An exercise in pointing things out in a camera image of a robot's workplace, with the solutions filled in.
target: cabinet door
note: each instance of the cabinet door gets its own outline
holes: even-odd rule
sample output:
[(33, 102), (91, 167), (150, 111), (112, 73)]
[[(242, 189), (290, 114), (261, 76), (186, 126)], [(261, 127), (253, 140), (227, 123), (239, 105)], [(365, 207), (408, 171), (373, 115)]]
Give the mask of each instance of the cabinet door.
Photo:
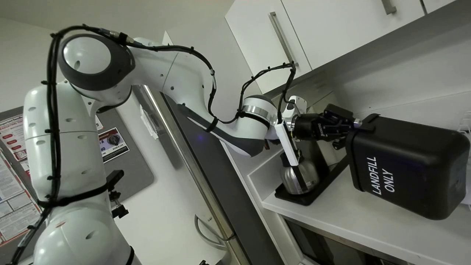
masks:
[[(311, 71), (280, 0), (236, 0), (225, 20), (253, 76), (289, 62), (289, 53), (297, 64), (297, 77)], [(267, 93), (283, 86), (287, 77), (289, 71), (275, 71), (259, 78), (258, 84)]]
[(421, 17), (420, 0), (283, 0), (312, 68)]
[(426, 9), (428, 14), (452, 3), (453, 0), (424, 0)]

